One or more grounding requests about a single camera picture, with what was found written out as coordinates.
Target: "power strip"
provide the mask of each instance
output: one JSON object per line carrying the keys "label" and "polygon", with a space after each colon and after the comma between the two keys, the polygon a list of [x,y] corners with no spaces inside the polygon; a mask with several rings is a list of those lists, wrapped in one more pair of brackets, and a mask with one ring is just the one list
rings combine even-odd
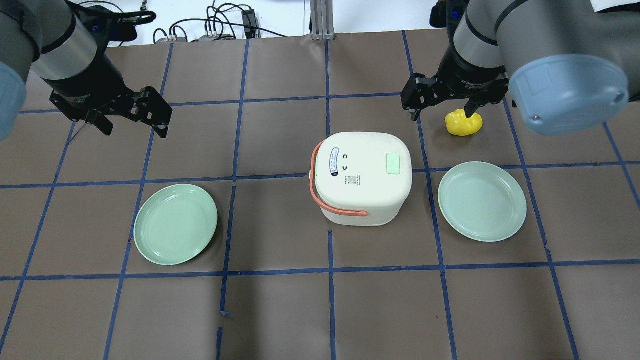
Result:
{"label": "power strip", "polygon": [[198,39],[199,42],[218,41],[218,40],[233,40],[231,34],[209,35],[203,36]]}
{"label": "power strip", "polygon": [[171,43],[175,43],[175,42],[187,42],[186,38],[174,38],[174,40],[165,40],[165,39],[160,39],[160,40],[156,40],[156,44],[171,44]]}

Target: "blue tape grid line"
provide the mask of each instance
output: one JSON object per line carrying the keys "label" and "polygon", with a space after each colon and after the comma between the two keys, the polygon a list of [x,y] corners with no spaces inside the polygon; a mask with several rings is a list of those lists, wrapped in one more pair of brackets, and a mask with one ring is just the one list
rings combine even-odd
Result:
{"label": "blue tape grid line", "polygon": [[[410,50],[408,41],[406,38],[406,33],[403,31],[403,41],[405,46],[405,51],[407,55],[408,65],[410,68],[410,72],[413,73],[413,65],[410,56]],[[326,99],[326,135],[330,136],[330,99],[344,99],[344,98],[358,98],[358,97],[387,97],[387,96],[398,96],[399,93],[379,93],[379,94],[353,94],[353,95],[330,95],[330,79],[329,79],[329,43],[325,42],[325,64],[326,64],[326,94],[325,96],[312,96],[312,97],[287,97],[287,98],[274,98],[274,99],[244,99],[244,85],[246,82],[246,68],[248,61],[248,47],[249,40],[246,43],[245,54],[244,54],[244,62],[243,62],[243,78],[241,85],[241,97],[238,101],[205,101],[205,102],[180,102],[173,103],[171,106],[198,106],[198,105],[216,105],[216,104],[239,104],[239,114],[238,114],[238,124],[236,131],[236,149],[234,153],[234,175],[232,177],[217,177],[217,178],[189,178],[189,179],[156,179],[156,180],[146,180],[146,173],[148,168],[148,161],[150,157],[150,152],[152,149],[153,143],[153,132],[150,135],[149,145],[147,149],[147,158],[145,160],[145,167],[143,169],[142,180],[140,181],[107,181],[107,182],[89,182],[89,183],[58,183],[58,177],[60,174],[60,170],[63,165],[64,158],[67,153],[67,149],[69,143],[73,140],[74,135],[74,126],[70,129],[66,146],[63,150],[63,154],[60,159],[60,163],[58,165],[58,169],[56,171],[56,177],[53,183],[51,184],[15,184],[15,185],[0,185],[0,189],[4,188],[51,188],[49,192],[49,197],[47,198],[47,202],[45,204],[45,209],[43,210],[43,214],[38,226],[38,231],[36,232],[36,236],[34,242],[31,247],[31,251],[29,253],[29,257],[27,259],[27,263],[25,269],[23,271],[22,276],[20,277],[0,277],[0,281],[19,281],[19,286],[16,292],[16,296],[13,301],[13,305],[7,320],[7,323],[4,328],[2,339],[0,340],[0,353],[6,341],[6,336],[8,334],[8,329],[11,324],[11,320],[13,318],[13,314],[15,313],[15,308],[17,307],[17,303],[20,297],[20,293],[25,281],[55,281],[55,280],[81,280],[81,279],[119,279],[118,283],[118,291],[116,293],[116,300],[114,305],[114,310],[111,319],[111,325],[109,328],[108,340],[105,349],[104,358],[107,359],[109,355],[109,348],[111,343],[111,338],[113,335],[113,327],[115,326],[115,319],[117,314],[118,303],[120,300],[120,295],[122,292],[122,283],[124,279],[151,279],[151,278],[170,278],[170,277],[222,277],[223,278],[223,288],[221,295],[221,311],[225,308],[225,295],[227,288],[227,279],[229,276],[264,276],[264,275],[285,275],[285,274],[320,274],[320,273],[329,273],[330,274],[330,317],[331,317],[331,341],[332,341],[332,359],[335,359],[335,294],[333,293],[333,275],[336,272],[387,272],[387,271],[435,271],[438,270],[441,272],[442,276],[442,286],[443,286],[443,295],[445,300],[445,310],[447,312],[447,324],[449,326],[449,336],[452,348],[452,356],[454,359],[457,359],[457,353],[455,348],[455,340],[451,319],[451,309],[449,307],[449,299],[448,299],[448,291],[445,277],[445,270],[470,270],[470,269],[488,269],[488,268],[528,268],[528,267],[549,267],[552,271],[552,278],[554,280],[554,286],[556,287],[556,292],[558,295],[558,299],[561,305],[561,311],[563,314],[563,320],[565,322],[565,326],[567,328],[567,333],[570,339],[570,344],[572,346],[572,352],[575,359],[579,359],[579,355],[577,352],[577,348],[575,346],[575,341],[573,340],[572,330],[568,321],[568,317],[566,315],[566,309],[564,307],[564,301],[562,298],[562,294],[560,292],[559,283],[557,281],[557,275],[555,271],[555,266],[602,266],[602,265],[640,265],[640,259],[620,259],[620,260],[594,260],[594,261],[560,261],[554,262],[551,257],[551,253],[547,246],[547,239],[544,233],[544,228],[541,222],[540,212],[537,207],[537,203],[535,202],[535,197],[533,193],[533,188],[531,185],[531,181],[528,175],[529,168],[564,168],[564,167],[602,167],[602,166],[621,166],[625,177],[630,185],[634,198],[637,202],[638,207],[640,208],[640,198],[638,196],[638,192],[633,184],[633,181],[630,177],[630,174],[627,169],[627,165],[640,165],[640,161],[623,161],[621,153],[616,145],[616,142],[609,131],[607,124],[604,124],[605,131],[611,145],[618,157],[618,162],[603,162],[603,163],[577,163],[577,164],[542,164],[542,165],[527,165],[524,160],[524,156],[522,154],[522,148],[520,147],[517,133],[515,131],[515,127],[513,126],[513,119],[511,118],[511,114],[508,106],[503,100],[503,105],[506,109],[506,113],[509,119],[509,123],[511,125],[511,130],[514,136],[514,141],[516,142],[516,147],[518,149],[518,155],[520,157],[521,165],[506,165],[501,166],[505,170],[510,169],[522,169],[525,172],[525,178],[527,180],[527,185],[529,187],[529,192],[532,197],[532,202],[534,203],[534,209],[536,211],[536,219],[538,220],[538,225],[540,227],[541,234],[543,236],[543,242],[545,244],[545,249],[547,251],[548,261],[546,263],[504,263],[504,264],[469,264],[469,265],[445,265],[444,259],[442,257],[442,245],[440,243],[439,230],[437,224],[437,217],[435,213],[435,202],[433,197],[433,186],[431,182],[430,173],[433,172],[445,172],[450,170],[451,168],[429,168],[428,166],[428,158],[426,156],[425,146],[424,146],[424,133],[422,131],[422,122],[421,119],[418,118],[417,125],[420,136],[420,144],[422,147],[422,157],[425,164],[425,169],[414,169],[414,173],[424,172],[427,176],[428,182],[428,191],[429,191],[429,201],[431,204],[431,212],[434,221],[434,228],[436,234],[436,246],[438,247],[438,265],[422,265],[422,266],[372,266],[372,267],[351,267],[351,268],[334,268],[333,267],[333,236],[332,232],[329,232],[329,262],[330,266],[328,268],[306,268],[306,269],[292,269],[292,270],[266,270],[266,271],[235,271],[229,272],[228,270],[228,260],[230,255],[230,241],[231,241],[231,230],[232,230],[232,221],[233,221],[233,208],[234,208],[234,200],[236,196],[236,187],[232,188],[232,198],[230,204],[230,217],[228,223],[228,236],[227,236],[227,248],[225,252],[225,267],[222,272],[191,272],[191,273],[167,273],[167,274],[126,274],[126,266],[129,258],[131,243],[127,244],[127,250],[125,252],[125,259],[122,265],[122,271],[120,274],[88,274],[88,275],[36,275],[36,276],[27,276],[28,268],[30,266],[30,262],[33,258],[33,253],[35,251],[35,247],[37,245],[38,237],[40,236],[40,232],[42,230],[42,226],[44,224],[44,220],[46,217],[47,210],[49,208],[49,204],[51,203],[51,199],[53,196],[53,192],[55,187],[69,187],[69,186],[113,186],[113,185],[121,185],[121,184],[139,184],[140,192],[138,195],[138,201],[136,203],[135,214],[139,211],[140,202],[143,192],[143,187],[147,183],[179,183],[179,182],[198,182],[198,181],[238,181],[238,180],[255,180],[255,179],[274,179],[274,178],[284,178],[284,177],[305,177],[307,174],[274,174],[274,175],[260,175],[260,176],[237,176],[237,156],[239,150],[239,137],[241,131],[241,120],[242,120],[242,108],[243,104],[246,102],[277,102],[277,101],[306,101],[306,100],[318,100],[318,99]],[[167,64],[165,67],[163,84],[160,93],[164,93],[164,88],[166,86],[166,77],[169,70],[169,65],[171,61],[171,56],[173,52],[173,44],[170,45],[169,55]],[[33,110],[33,111],[22,111],[21,114],[38,114],[38,113],[57,113],[58,110]],[[218,339],[217,339],[217,359],[220,358],[221,351],[221,341],[222,341],[222,327],[218,328]]]}
{"label": "blue tape grid line", "polygon": [[609,130],[609,126],[607,125],[607,123],[606,122],[603,123],[602,126],[604,127],[604,131],[607,133],[607,136],[609,137],[609,141],[611,142],[611,146],[613,147],[613,151],[616,152],[616,156],[618,157],[619,163],[617,165],[620,165],[622,167],[622,171],[625,173],[625,177],[627,178],[627,182],[629,183],[629,186],[631,187],[631,192],[634,194],[634,199],[636,200],[636,204],[638,206],[638,209],[640,209],[640,197],[638,197],[638,192],[636,190],[636,187],[634,186],[634,181],[631,180],[631,175],[629,175],[629,170],[627,169],[627,165],[622,160],[622,154],[620,153],[620,150],[618,149],[618,145],[616,145],[616,141],[613,138],[613,135],[611,134],[611,131]]}
{"label": "blue tape grid line", "polygon": [[[413,63],[411,61],[411,51],[409,49],[409,41],[406,38],[406,32],[402,30],[402,38],[404,42],[404,51],[406,52],[407,64],[409,65],[409,75],[413,74]],[[438,228],[438,217],[436,215],[435,198],[433,196],[433,183],[431,181],[431,170],[429,167],[429,159],[427,158],[426,148],[424,146],[424,132],[422,130],[422,119],[418,117],[418,135],[420,136],[420,148],[422,149],[422,160],[427,176],[427,191],[429,193],[429,205],[431,207],[431,220],[433,221],[433,232],[436,238],[436,248],[438,250],[438,266],[440,267],[440,279],[442,282],[442,296],[444,300],[444,308],[447,316],[447,327],[449,329],[449,343],[451,346],[451,356],[453,360],[458,360],[458,351],[456,350],[456,337],[453,331],[453,319],[451,316],[451,305],[449,303],[449,289],[447,287],[447,274],[444,257],[442,255],[442,243],[440,241],[440,229]]]}
{"label": "blue tape grid line", "polygon": [[[164,95],[164,88],[166,86],[166,78],[169,74],[169,66],[171,65],[171,57],[173,55],[173,44],[169,46],[169,54],[166,59],[166,65],[164,66],[164,75],[162,80],[162,86],[160,88],[160,95]],[[142,168],[141,182],[140,182],[140,190],[138,192],[138,199],[136,200],[136,207],[133,211],[133,219],[131,220],[131,228],[129,230],[129,241],[127,242],[127,250],[124,254],[124,259],[122,260],[122,269],[120,270],[120,278],[118,280],[118,289],[116,290],[115,301],[113,302],[113,311],[111,312],[111,322],[109,323],[109,332],[107,333],[107,341],[104,346],[104,357],[103,360],[109,359],[109,352],[111,351],[111,340],[113,339],[113,329],[115,328],[116,318],[118,316],[118,307],[120,306],[120,297],[122,296],[122,286],[124,285],[125,274],[127,273],[127,264],[129,263],[129,254],[131,253],[131,238],[133,238],[133,228],[136,223],[136,217],[138,216],[138,211],[140,210],[140,204],[142,202],[142,193],[145,189],[145,180],[147,179],[147,170],[149,167],[149,159],[151,158],[151,150],[154,144],[154,135],[155,132],[150,130],[149,141],[147,145],[147,155],[145,157],[145,164]]]}
{"label": "blue tape grid line", "polygon": [[[65,140],[65,148],[62,150],[62,155],[60,156],[60,162],[58,162],[58,168],[56,169],[56,176],[53,179],[53,183],[56,184],[58,182],[58,178],[60,177],[60,171],[62,170],[62,165],[65,162],[65,157],[67,156],[67,151],[69,149],[69,144],[71,143],[71,138],[74,134],[74,129],[76,128],[76,123],[71,124],[71,128],[69,129],[69,134],[67,135],[67,139]],[[51,199],[53,198],[55,188],[51,188],[49,190],[49,196],[47,198],[47,202],[45,203],[44,209],[42,210],[42,216],[40,217],[40,223],[38,223],[38,230],[33,238],[33,243],[31,244],[31,249],[29,250],[29,256],[27,257],[27,261],[24,265],[24,269],[22,270],[22,276],[20,277],[20,283],[18,283],[18,288],[15,292],[15,296],[13,298],[13,304],[11,305],[11,310],[9,311],[9,316],[4,325],[4,330],[2,333],[2,338],[0,338],[0,354],[2,354],[2,350],[4,348],[4,343],[6,341],[7,334],[9,333],[9,327],[11,326],[11,322],[13,320],[13,315],[15,314],[15,308],[18,306],[18,300],[20,300],[20,294],[22,293],[22,287],[24,286],[24,281],[26,280],[27,273],[29,272],[29,267],[31,266],[31,260],[33,259],[33,254],[35,253],[36,246],[38,245],[38,239],[40,238],[40,233],[42,232],[42,226],[44,225],[44,220],[47,217],[47,211],[49,210],[49,206],[51,205]]]}
{"label": "blue tape grid line", "polygon": [[531,196],[531,204],[533,205],[533,210],[536,214],[536,220],[538,221],[538,228],[540,230],[540,235],[542,237],[542,242],[545,247],[545,252],[547,253],[547,263],[549,265],[549,269],[551,270],[551,278],[554,282],[554,287],[556,289],[556,295],[558,298],[558,303],[560,305],[560,312],[562,313],[562,317],[564,320],[564,327],[566,328],[566,333],[569,339],[569,344],[571,346],[571,351],[573,353],[574,360],[579,360],[580,355],[578,353],[578,348],[575,344],[575,340],[573,338],[573,331],[571,329],[571,323],[569,322],[569,316],[566,312],[566,307],[564,305],[564,298],[562,295],[562,290],[560,289],[560,283],[558,282],[558,276],[556,273],[556,266],[554,264],[553,257],[551,255],[551,250],[548,247],[547,243],[547,234],[545,232],[545,227],[542,224],[542,217],[540,216],[540,209],[538,207],[538,202],[536,201],[536,194],[533,190],[533,185],[531,184],[531,178],[529,177],[529,170],[527,163],[524,160],[524,155],[522,153],[522,147],[520,146],[520,141],[518,140],[518,133],[516,132],[516,128],[513,123],[513,118],[511,117],[511,112],[509,110],[509,106],[507,105],[507,100],[505,98],[502,99],[502,105],[504,105],[504,110],[507,113],[507,118],[509,120],[509,126],[511,126],[511,133],[513,134],[513,141],[516,144],[516,148],[518,149],[518,156],[520,157],[520,162],[522,164],[522,171],[524,172],[525,179],[527,181],[527,187],[529,188],[529,195]]}
{"label": "blue tape grid line", "polygon": [[330,319],[330,336],[331,336],[331,360],[335,360],[335,290],[333,287],[333,276],[335,269],[333,268],[333,230],[328,232],[329,243],[329,319]]}
{"label": "blue tape grid line", "polygon": [[227,225],[227,244],[225,247],[225,264],[222,271],[222,289],[220,291],[220,311],[224,312],[227,304],[227,281],[229,277],[229,257],[231,256],[231,235],[234,228],[234,206],[236,203],[236,187],[231,187],[229,205],[229,221]]}
{"label": "blue tape grid line", "polygon": [[[325,76],[325,90],[326,90],[326,137],[331,136],[331,106],[329,100],[331,100],[331,87],[329,79],[329,40],[324,41],[324,76]],[[327,244],[329,251],[329,332],[331,342],[331,360],[336,359],[335,349],[335,292],[333,287],[333,276],[335,274],[333,270],[333,230],[329,229],[327,234]]]}
{"label": "blue tape grid line", "polygon": [[242,111],[244,108],[244,84],[246,83],[246,65],[248,63],[249,58],[249,44],[251,43],[251,39],[246,39],[246,43],[244,45],[244,60],[242,65],[242,83],[240,85],[240,101],[238,102],[238,123],[236,127],[236,148],[234,150],[234,174],[233,180],[237,181],[238,175],[238,155],[240,151],[240,131],[242,130]]}
{"label": "blue tape grid line", "polygon": [[[422,130],[422,122],[420,122],[419,130]],[[625,165],[640,165],[640,161],[624,161]],[[608,161],[603,163],[576,163],[576,164],[541,164],[541,165],[527,165],[527,169],[539,169],[539,168],[568,168],[568,167],[611,167],[620,166],[620,162]],[[519,170],[522,169],[521,165],[500,165],[500,168],[504,170]],[[451,170],[450,167],[444,168],[430,168],[429,172],[447,172]],[[413,169],[414,174],[424,173],[423,168]],[[237,176],[237,181],[245,180],[261,180],[261,179],[283,179],[291,177],[305,177],[308,173],[296,173],[296,174],[266,174],[266,175],[250,175],[250,176]],[[84,183],[51,183],[51,184],[8,184],[0,185],[2,189],[32,189],[32,188],[67,188],[73,186],[114,186],[114,185],[139,185],[144,184],[169,184],[169,183],[201,183],[206,181],[233,181],[232,176],[221,177],[184,177],[175,179],[146,179],[146,180],[121,180],[121,181],[90,181]]]}
{"label": "blue tape grid line", "polygon": [[222,327],[218,327],[218,337],[216,339],[216,360],[220,360],[222,355]]}
{"label": "blue tape grid line", "polygon": [[[640,259],[617,260],[576,260],[555,261],[556,267],[569,266],[615,266],[640,265]],[[482,270],[482,269],[512,269],[512,268],[544,268],[547,261],[538,263],[487,263],[487,264],[455,264],[445,265],[446,270]],[[284,270],[239,270],[229,271],[227,276],[273,276],[299,274],[329,274],[340,272],[396,272],[396,271],[440,271],[440,265],[410,265],[410,266],[356,266],[342,268],[300,268]],[[125,279],[171,279],[181,277],[224,277],[224,271],[206,272],[169,272],[148,274],[125,274]],[[120,274],[81,274],[81,275],[31,275],[25,281],[59,281],[59,280],[88,280],[88,279],[119,279]],[[21,276],[2,276],[0,281],[20,281]]]}
{"label": "blue tape grid line", "polygon": [[[357,97],[386,97],[386,96],[400,96],[399,92],[383,92],[373,94],[344,94],[344,95],[322,95],[322,96],[301,96],[301,97],[274,97],[267,99],[243,99],[244,103],[255,102],[278,102],[278,101],[307,101],[307,100],[319,100],[319,99],[352,99]],[[171,107],[178,106],[199,106],[199,105],[224,105],[224,104],[239,104],[240,100],[219,100],[219,101],[193,101],[193,102],[172,102],[169,105]],[[26,110],[21,111],[21,115],[27,114],[46,114],[46,113],[59,113],[60,110]]]}
{"label": "blue tape grid line", "polygon": [[329,40],[324,41],[324,77],[326,87],[326,137],[331,136],[331,99],[330,82],[329,82]]}

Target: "yellow rubber duck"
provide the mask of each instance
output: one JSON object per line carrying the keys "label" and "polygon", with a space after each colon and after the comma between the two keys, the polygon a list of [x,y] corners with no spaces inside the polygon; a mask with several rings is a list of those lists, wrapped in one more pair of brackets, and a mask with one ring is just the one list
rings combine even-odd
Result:
{"label": "yellow rubber duck", "polygon": [[444,122],[447,123],[449,134],[456,136],[473,135],[480,131],[483,124],[480,114],[475,113],[471,117],[467,117],[463,109],[447,114]]}

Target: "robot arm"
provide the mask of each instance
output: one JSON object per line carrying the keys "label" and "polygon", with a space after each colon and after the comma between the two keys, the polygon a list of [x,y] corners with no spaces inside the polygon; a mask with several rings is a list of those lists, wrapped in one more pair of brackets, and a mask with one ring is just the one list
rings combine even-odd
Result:
{"label": "robot arm", "polygon": [[[147,16],[130,21],[134,37],[136,22],[155,19],[152,12],[131,15]],[[65,0],[2,0],[0,140],[9,135],[24,104],[30,68],[53,88],[51,102],[70,120],[84,120],[110,135],[113,124],[105,115],[120,115],[166,137],[171,107],[150,86],[138,93],[127,88],[104,53],[110,36],[126,28],[122,23],[120,14],[99,6],[85,9]],[[132,40],[125,39],[130,33],[120,32],[125,33],[122,40]]]}
{"label": "robot arm", "polygon": [[414,74],[402,92],[414,120],[446,99],[469,99],[471,116],[510,88],[529,129],[561,135],[640,96],[640,13],[596,13],[589,0],[453,0],[445,11],[438,73]]}

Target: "cable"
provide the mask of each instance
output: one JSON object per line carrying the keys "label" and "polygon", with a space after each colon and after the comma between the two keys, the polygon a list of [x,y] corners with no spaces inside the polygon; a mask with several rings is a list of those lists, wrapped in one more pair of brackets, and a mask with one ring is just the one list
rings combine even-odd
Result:
{"label": "cable", "polygon": [[119,7],[118,5],[116,5],[114,3],[110,3],[109,1],[83,1],[82,3],[78,3],[78,5],[89,4],[89,3],[108,4],[108,5],[114,6],[116,9],[120,10],[121,13],[124,13],[124,11],[122,11],[121,7]]}
{"label": "cable", "polygon": [[224,22],[224,21],[220,21],[220,20],[216,20],[216,19],[213,19],[213,20],[212,19],[184,19],[184,20],[180,20],[180,21],[174,22],[173,25],[171,25],[171,27],[169,28],[169,30],[171,30],[174,26],[176,26],[178,24],[181,24],[183,22],[186,22],[186,21],[213,21],[213,22],[218,22],[220,24],[227,24],[227,25],[233,25],[233,26],[242,26],[243,28],[246,28],[246,29],[261,30],[261,31],[265,31],[265,32],[270,33],[270,34],[274,34],[274,35],[279,36],[279,37],[283,37],[283,38],[287,37],[287,35],[279,34],[279,33],[275,32],[275,31],[267,30],[267,29],[264,29],[264,28],[259,28],[257,26],[236,24],[234,22]]}
{"label": "cable", "polygon": [[173,35],[175,36],[175,39],[178,40],[178,34],[176,34],[175,29],[176,28],[180,28],[180,30],[182,30],[182,32],[184,33],[184,42],[189,42],[189,38],[187,37],[187,32],[184,31],[184,28],[182,28],[182,26],[174,26],[173,27]]}
{"label": "cable", "polygon": [[169,35],[167,35],[167,33],[166,33],[166,31],[164,29],[156,29],[154,31],[154,44],[156,43],[156,34],[157,34],[158,31],[162,31],[162,33],[164,34],[164,38],[165,39],[169,38]]}
{"label": "cable", "polygon": [[69,7],[76,12],[84,12],[84,13],[87,13],[88,15],[101,17],[103,19],[122,20],[122,19],[128,19],[130,17],[140,17],[140,19],[136,21],[136,25],[144,25],[144,24],[153,22],[153,20],[157,18],[156,13],[150,12],[150,11],[130,12],[130,13],[103,13],[103,12],[97,12],[95,10],[91,10],[89,8],[85,8],[83,6],[79,6],[77,4],[72,3],[69,0],[65,0],[65,1],[67,2],[67,5],[69,5]]}
{"label": "cable", "polygon": [[224,3],[224,4],[222,4],[222,5],[220,5],[220,6],[218,7],[218,9],[220,9],[220,12],[223,12],[223,11],[222,11],[222,6],[231,6],[229,9],[226,9],[226,10],[225,10],[226,12],[231,11],[231,10],[233,10],[233,9],[235,9],[235,8],[240,9],[240,11],[242,11],[242,12],[244,11],[244,9],[240,7],[240,6],[242,6],[242,5],[236,5],[236,4],[232,4],[232,3]]}
{"label": "cable", "polygon": [[[222,22],[222,21],[220,21],[220,19],[218,19],[218,14],[222,15],[222,17],[224,17],[224,18],[225,18],[225,20],[227,21],[227,24],[230,24],[230,22],[229,22],[229,18],[225,15],[225,13],[223,13],[223,12],[219,12],[218,10],[220,10],[220,8],[218,8],[218,9],[216,10],[216,12],[214,13],[214,15],[213,15],[212,17],[209,17],[209,18],[210,18],[210,19],[211,19],[211,18],[213,18],[214,20],[217,20],[218,22],[220,22],[220,24],[221,24],[220,34],[223,34],[223,33],[225,32],[225,23],[224,23],[224,22]],[[231,26],[231,25],[229,25],[229,29],[231,29],[231,34],[233,34],[234,38],[238,38],[238,37],[236,36],[236,31],[234,30],[234,27],[233,27],[233,26]]]}

